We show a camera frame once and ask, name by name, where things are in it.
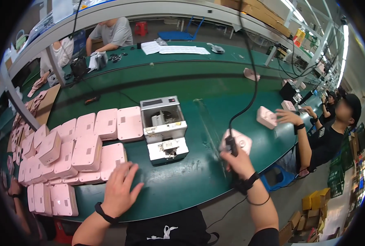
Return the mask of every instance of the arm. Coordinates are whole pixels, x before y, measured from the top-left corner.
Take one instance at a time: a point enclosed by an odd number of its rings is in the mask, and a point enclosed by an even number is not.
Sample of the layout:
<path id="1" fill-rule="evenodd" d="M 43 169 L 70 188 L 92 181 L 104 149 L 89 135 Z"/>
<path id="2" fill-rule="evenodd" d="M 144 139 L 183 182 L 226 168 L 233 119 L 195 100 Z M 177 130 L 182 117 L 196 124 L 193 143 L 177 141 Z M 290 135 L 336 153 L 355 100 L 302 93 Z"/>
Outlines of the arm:
<path id="1" fill-rule="evenodd" d="M 238 155 L 234 157 L 227 152 L 221 152 L 221 157 L 228 162 L 227 170 L 233 169 L 240 178 L 247 180 L 255 172 L 249 156 L 240 148 Z M 254 204 L 262 204 L 268 199 L 268 192 L 260 179 L 256 180 L 253 187 L 247 191 L 247 199 Z M 255 233 L 266 229 L 275 228 L 278 230 L 278 214 L 271 198 L 260 206 L 249 206 L 250 214 L 255 225 Z"/>
<path id="2" fill-rule="evenodd" d="M 119 168 L 114 169 L 106 183 L 105 198 L 101 204 L 105 214 L 113 218 L 120 217 L 134 204 L 144 185 L 144 183 L 139 183 L 129 192 L 138 169 L 139 166 L 133 165 L 131 162 L 124 163 Z M 76 230 L 72 245 L 100 245 L 109 226 L 110 223 L 97 212 L 94 212 Z"/>

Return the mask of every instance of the wrist strap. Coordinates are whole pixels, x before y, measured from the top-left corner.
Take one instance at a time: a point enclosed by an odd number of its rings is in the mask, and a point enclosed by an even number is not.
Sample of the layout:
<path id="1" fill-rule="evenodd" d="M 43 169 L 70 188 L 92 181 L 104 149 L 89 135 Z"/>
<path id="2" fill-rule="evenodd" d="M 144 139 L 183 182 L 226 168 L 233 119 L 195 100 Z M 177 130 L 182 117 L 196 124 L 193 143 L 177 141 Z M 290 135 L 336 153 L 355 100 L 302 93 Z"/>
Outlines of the wrist strap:
<path id="1" fill-rule="evenodd" d="M 103 209 L 101 207 L 101 202 L 98 202 L 97 204 L 95 204 L 95 211 L 101 215 L 101 217 L 103 217 L 103 219 L 105 219 L 107 222 L 109 222 L 110 224 L 115 224 L 115 223 L 118 223 L 119 221 L 119 218 L 116 217 L 116 218 L 113 218 L 113 217 L 110 217 L 108 216 L 107 214 L 105 214 L 103 212 Z"/>

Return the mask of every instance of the plastic bag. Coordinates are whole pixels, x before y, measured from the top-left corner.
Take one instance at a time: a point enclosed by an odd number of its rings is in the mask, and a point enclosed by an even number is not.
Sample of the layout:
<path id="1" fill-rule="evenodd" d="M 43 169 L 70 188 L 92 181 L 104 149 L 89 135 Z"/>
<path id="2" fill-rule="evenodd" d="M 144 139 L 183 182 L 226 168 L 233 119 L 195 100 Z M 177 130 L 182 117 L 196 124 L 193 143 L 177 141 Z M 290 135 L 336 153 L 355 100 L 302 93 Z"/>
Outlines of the plastic bag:
<path id="1" fill-rule="evenodd" d="M 23 99 L 23 94 L 20 92 L 20 87 L 16 87 L 16 93 L 17 93 L 18 97 L 22 100 Z M 14 106 L 13 106 L 12 102 L 10 101 L 10 99 L 9 99 L 9 108 L 12 109 L 13 115 L 15 115 L 17 111 L 14 108 Z"/>

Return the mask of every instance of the black t-shirt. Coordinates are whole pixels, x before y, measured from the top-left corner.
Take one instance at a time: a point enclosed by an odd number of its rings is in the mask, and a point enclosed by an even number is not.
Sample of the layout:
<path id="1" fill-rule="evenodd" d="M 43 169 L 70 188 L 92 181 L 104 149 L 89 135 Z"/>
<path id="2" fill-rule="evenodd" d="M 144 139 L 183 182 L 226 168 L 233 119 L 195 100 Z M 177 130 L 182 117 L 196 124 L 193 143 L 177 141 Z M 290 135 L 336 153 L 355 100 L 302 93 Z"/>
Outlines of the black t-shirt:
<path id="1" fill-rule="evenodd" d="M 318 166 L 331 160 L 339 151 L 344 135 L 336 132 L 331 126 L 334 121 L 327 122 L 317 129 L 312 136 L 308 137 L 309 146 L 312 150 L 309 172 L 313 172 Z M 300 151 L 296 145 L 296 172 L 301 168 Z"/>

